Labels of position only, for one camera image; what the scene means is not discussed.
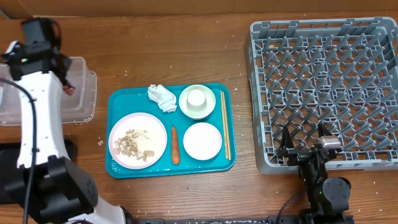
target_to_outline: wooden table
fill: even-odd
[[[297,175],[264,175],[257,168],[251,127],[251,95],[243,42],[252,22],[390,16],[398,11],[236,14],[224,16],[154,16],[59,19],[62,52],[82,56],[98,75],[95,117],[86,124],[66,124],[65,137],[79,148],[77,164],[91,174],[99,194],[126,207],[137,218],[239,218],[276,215],[302,188]],[[22,40],[19,21],[0,21],[0,52]],[[108,98],[120,88],[151,83],[180,85],[220,82],[231,92],[238,158],[227,172],[116,180],[105,171]],[[20,127],[0,127],[0,141],[20,141]],[[398,171],[331,172],[353,188],[348,215],[356,223],[397,223]],[[307,206],[297,200],[284,214]],[[21,223],[22,209],[0,206],[1,223]]]

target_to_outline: wire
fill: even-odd
[[[37,118],[36,118],[36,108],[34,104],[34,99],[30,95],[30,93],[25,90],[22,86],[6,80],[4,78],[0,78],[0,82],[7,83],[9,85],[12,85],[25,93],[25,95],[28,97],[30,105],[32,106],[32,120],[33,120],[33,140],[32,140],[32,163],[30,165],[30,172],[29,172],[29,179],[27,181],[27,187],[26,187],[26,193],[25,193],[25,203],[24,203],[24,224],[27,224],[27,216],[28,216],[28,209],[29,209],[29,197],[30,197],[30,192],[32,191],[32,183],[33,183],[33,175],[34,175],[34,167],[36,164],[36,153],[37,153]]]
[[[286,206],[290,203],[293,202],[296,198],[298,198],[299,196],[301,196],[302,194],[304,194],[307,191],[308,187],[306,187],[305,189],[303,189],[302,191],[300,191],[299,193],[295,194],[292,198],[290,198],[285,204],[284,206],[282,206],[282,208],[280,208],[278,216],[276,216],[276,224],[279,224],[279,220],[280,220],[280,216],[282,215],[282,212],[284,211],[284,209],[286,208]]]

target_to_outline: carrot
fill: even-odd
[[[180,149],[178,148],[177,130],[172,126],[172,162],[174,165],[180,164]]]

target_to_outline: white plate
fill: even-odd
[[[216,127],[208,123],[196,123],[184,134],[184,148],[188,155],[201,161],[215,157],[223,140]]]
[[[126,131],[130,129],[146,130],[148,141],[145,141],[143,149],[152,150],[155,155],[147,158],[147,162],[142,159],[137,160],[135,156],[116,155],[114,152],[114,142],[118,138],[123,138]],[[162,157],[167,145],[167,133],[162,122],[155,116],[147,113],[133,113],[120,119],[112,128],[109,134],[108,147],[112,158],[121,166],[129,169],[143,169],[154,164]]]

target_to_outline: white cup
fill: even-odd
[[[201,90],[192,90],[187,96],[187,109],[192,112],[201,112],[206,109],[206,95]]]

